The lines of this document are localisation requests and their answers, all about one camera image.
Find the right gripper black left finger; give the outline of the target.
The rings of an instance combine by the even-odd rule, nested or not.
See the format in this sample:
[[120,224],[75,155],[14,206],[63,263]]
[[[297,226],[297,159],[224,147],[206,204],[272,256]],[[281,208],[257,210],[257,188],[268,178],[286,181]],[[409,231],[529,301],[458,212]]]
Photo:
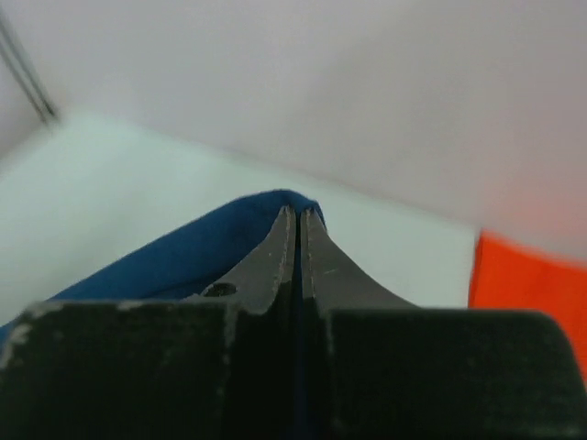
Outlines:
[[4,439],[276,439],[291,407],[294,209],[201,294],[44,302],[1,355]]

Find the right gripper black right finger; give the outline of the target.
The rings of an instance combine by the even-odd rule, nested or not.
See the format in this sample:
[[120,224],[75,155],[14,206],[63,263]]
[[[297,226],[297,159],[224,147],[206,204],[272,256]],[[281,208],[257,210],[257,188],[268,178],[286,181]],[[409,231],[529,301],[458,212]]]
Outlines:
[[300,219],[308,408],[322,439],[583,439],[586,389],[540,312],[424,308]]

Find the blue t shirt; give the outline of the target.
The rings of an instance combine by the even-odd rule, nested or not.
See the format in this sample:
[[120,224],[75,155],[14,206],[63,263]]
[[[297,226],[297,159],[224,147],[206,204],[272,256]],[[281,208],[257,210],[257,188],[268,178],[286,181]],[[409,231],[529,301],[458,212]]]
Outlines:
[[319,203],[299,192],[272,190],[239,197],[160,236],[49,297],[54,302],[179,301],[226,274],[269,233],[291,206],[323,218]]

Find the folded orange t shirt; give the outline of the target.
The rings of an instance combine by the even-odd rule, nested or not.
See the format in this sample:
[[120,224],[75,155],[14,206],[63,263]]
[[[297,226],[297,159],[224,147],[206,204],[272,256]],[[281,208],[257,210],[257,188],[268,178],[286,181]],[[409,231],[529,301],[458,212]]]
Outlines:
[[481,231],[475,245],[468,306],[538,310],[569,338],[586,375],[586,266]]

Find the left aluminium corner post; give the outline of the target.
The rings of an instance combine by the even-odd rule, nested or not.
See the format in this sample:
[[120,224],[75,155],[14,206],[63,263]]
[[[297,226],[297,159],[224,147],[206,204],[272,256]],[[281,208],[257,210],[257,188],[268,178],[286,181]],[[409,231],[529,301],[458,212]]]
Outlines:
[[52,102],[4,10],[1,10],[1,60],[41,123],[50,125],[57,122],[60,119],[59,109]]

